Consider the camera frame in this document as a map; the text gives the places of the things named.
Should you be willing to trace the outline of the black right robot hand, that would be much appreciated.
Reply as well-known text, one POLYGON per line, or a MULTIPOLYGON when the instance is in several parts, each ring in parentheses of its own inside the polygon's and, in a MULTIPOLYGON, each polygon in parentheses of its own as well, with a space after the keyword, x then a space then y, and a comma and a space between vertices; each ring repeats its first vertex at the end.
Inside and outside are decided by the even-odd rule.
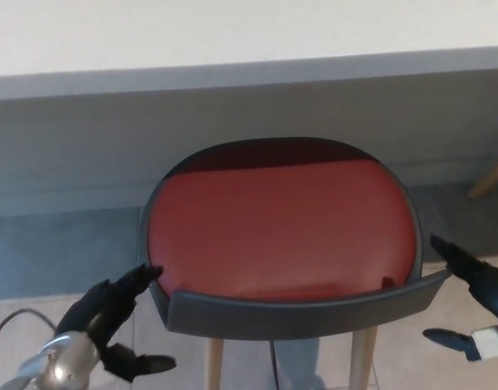
MULTIPOLYGON (((437 235, 431 235, 430 243, 446 262, 446 268, 468 284, 470 295, 498 319, 498 267, 437 235)), ((443 328, 429 328, 422 334, 438 345, 464 353, 469 362, 498 358, 498 325, 475 330, 469 335, 443 328)))

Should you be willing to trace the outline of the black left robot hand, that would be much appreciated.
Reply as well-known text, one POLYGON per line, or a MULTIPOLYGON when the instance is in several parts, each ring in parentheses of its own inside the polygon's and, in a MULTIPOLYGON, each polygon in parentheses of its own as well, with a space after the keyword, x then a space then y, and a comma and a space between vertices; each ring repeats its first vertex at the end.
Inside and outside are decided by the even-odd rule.
POLYGON ((84 333, 93 342, 104 369, 131 383, 137 376, 159 374, 176 368, 165 355, 137 356, 121 344, 109 346, 113 335, 131 317, 136 297, 162 274, 162 268, 141 265, 115 282, 108 279, 92 286, 62 317, 54 334, 84 333))

